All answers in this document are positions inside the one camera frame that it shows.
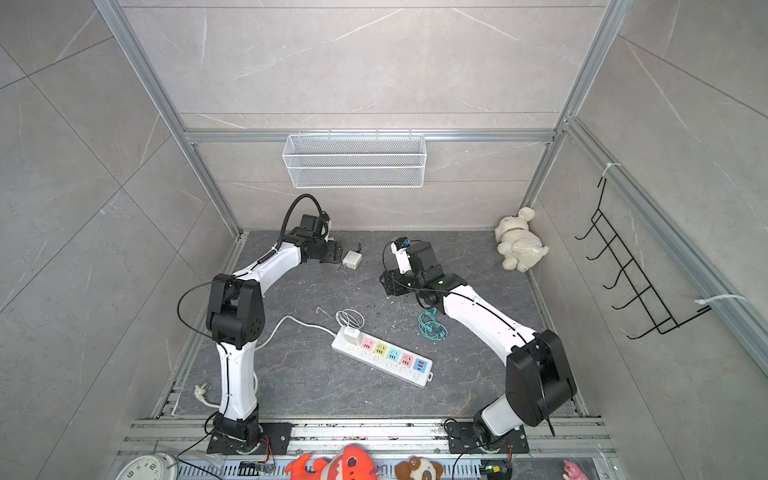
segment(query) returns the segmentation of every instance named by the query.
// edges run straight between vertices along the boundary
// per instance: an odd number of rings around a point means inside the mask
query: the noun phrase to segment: teal cable
[[[445,340],[448,336],[448,329],[435,319],[436,314],[437,309],[435,307],[421,312],[419,314],[419,330],[423,336],[430,340]]]

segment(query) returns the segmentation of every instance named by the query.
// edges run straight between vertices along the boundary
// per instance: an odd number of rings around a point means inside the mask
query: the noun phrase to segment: dark gray floor
[[[570,457],[587,478],[599,480],[601,476],[591,458]],[[562,458],[514,458],[512,459],[511,480],[560,480],[563,478],[564,463]]]
[[[463,325],[447,318],[446,340],[433,342],[421,336],[418,315],[422,309],[412,294],[388,298],[379,284],[382,249],[389,240],[407,235],[432,243],[446,273],[466,279],[480,295],[512,319],[542,329],[543,324],[523,273],[503,270],[492,232],[335,232],[344,254],[362,244],[357,270],[343,265],[310,261],[286,273],[264,297],[265,340],[286,314],[337,331],[330,315],[353,308],[366,318],[362,330],[432,359],[434,379],[420,389],[333,351],[333,338],[317,329],[286,321],[270,344],[257,352],[258,399],[261,415],[372,415],[460,416],[472,415],[497,399],[505,383],[504,365]],[[238,268],[253,262],[274,242],[276,232],[251,232]],[[387,265],[396,264],[391,253]],[[193,395],[194,386],[207,382],[209,401],[220,399],[219,359],[213,343],[197,354],[177,415],[211,412]],[[573,406],[563,415],[572,415]]]

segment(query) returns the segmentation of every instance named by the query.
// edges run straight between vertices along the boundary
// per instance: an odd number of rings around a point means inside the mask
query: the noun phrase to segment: wire mesh basket
[[[296,188],[421,187],[427,146],[420,134],[294,134],[283,160]]]

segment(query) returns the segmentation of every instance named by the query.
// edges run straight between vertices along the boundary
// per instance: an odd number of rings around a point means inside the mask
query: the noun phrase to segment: brown plush dog
[[[428,458],[413,457],[410,462],[397,464],[397,480],[440,480],[445,469],[439,463],[432,463]]]

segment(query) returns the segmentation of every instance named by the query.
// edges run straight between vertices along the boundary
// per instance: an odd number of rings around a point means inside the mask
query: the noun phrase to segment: black wire rack
[[[601,250],[600,253],[597,254],[597,256],[587,257],[587,260],[590,260],[590,261],[597,260],[602,256],[603,253],[608,251],[608,252],[611,252],[611,255],[613,256],[614,260],[616,260],[616,264],[620,267],[619,273],[616,275],[616,280],[614,280],[613,284],[611,286],[603,285],[603,287],[606,288],[607,290],[612,290],[613,288],[616,287],[616,285],[618,285],[619,279],[623,274],[624,277],[626,277],[627,282],[629,282],[630,286],[632,287],[632,290],[634,291],[634,296],[624,305],[611,306],[611,308],[613,308],[614,310],[622,310],[630,306],[635,300],[638,300],[642,304],[643,309],[645,310],[645,313],[647,313],[648,317],[650,318],[650,321],[654,324],[654,326],[652,326],[650,329],[646,330],[645,332],[641,333],[640,335],[638,336],[627,335],[627,338],[632,340],[640,339],[646,336],[648,333],[653,332],[654,330],[659,332],[661,335],[664,335],[665,333],[669,333],[674,329],[680,328],[686,323],[690,322],[691,320],[699,316],[702,316],[703,314],[712,310],[711,307],[704,306],[698,309],[696,311],[696,314],[693,315],[691,318],[683,321],[678,321],[674,317],[674,315],[672,315],[670,310],[667,308],[667,304],[664,303],[664,301],[661,299],[661,296],[656,291],[656,288],[648,279],[648,275],[646,275],[645,272],[643,271],[643,267],[637,262],[637,260],[635,260],[634,255],[632,255],[632,252],[627,248],[627,244],[624,243],[621,237],[619,237],[619,234],[614,229],[614,226],[611,225],[611,222],[605,216],[605,214],[603,213],[603,210],[601,210],[601,205],[603,203],[603,194],[605,193],[604,177],[602,177],[598,182],[598,188],[601,188],[601,187],[602,187],[602,190],[600,191],[600,200],[598,200],[598,208],[594,211],[594,214],[592,214],[592,217],[590,219],[592,226],[589,227],[589,230],[587,230],[587,233],[585,233],[583,237],[575,237],[575,238],[576,240],[583,240],[587,238],[587,235],[589,235],[592,232],[592,230],[598,232],[598,234],[600,235],[600,238],[605,243],[605,247],[603,247],[603,250]],[[606,229],[607,231],[605,232],[607,234],[604,234],[604,231],[601,230],[600,227],[598,227],[598,221],[600,221],[601,219],[604,220],[605,224],[607,225],[607,229]],[[624,248],[624,250],[627,251],[629,260],[627,260],[626,262],[622,262],[622,260],[619,260],[619,256],[616,254],[616,251],[611,246],[612,243],[615,244],[614,242],[621,243],[621,246]],[[636,270],[640,272],[640,276],[641,276],[640,282],[632,281],[632,279],[630,278],[630,274],[627,272],[627,268],[632,264],[634,264],[634,267],[636,268]],[[642,288],[642,290],[639,290],[638,289],[639,286],[645,286],[645,287]],[[660,310],[662,312],[662,316],[664,317],[664,319],[661,320],[660,322],[657,322],[656,318],[654,318],[654,315],[650,312],[648,301],[643,299],[643,295],[646,293],[649,293],[650,295],[654,295],[658,299],[658,303],[661,305]]]

